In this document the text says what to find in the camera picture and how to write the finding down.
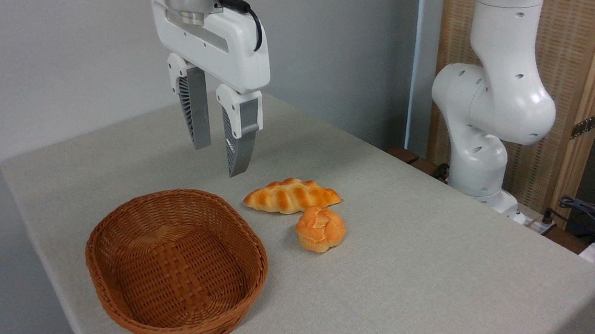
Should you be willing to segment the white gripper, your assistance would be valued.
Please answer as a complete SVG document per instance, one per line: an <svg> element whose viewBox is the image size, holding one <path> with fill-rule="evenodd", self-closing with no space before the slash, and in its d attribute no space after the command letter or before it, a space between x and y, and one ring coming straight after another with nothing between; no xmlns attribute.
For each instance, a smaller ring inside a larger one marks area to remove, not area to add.
<svg viewBox="0 0 595 334"><path fill-rule="evenodd" d="M172 52L168 75L194 148L211 144L206 72L223 83L216 94L228 174L247 171L256 133L263 129L263 96L257 90L271 76L261 23L244 0L151 0L151 10L159 39Z"/></svg>

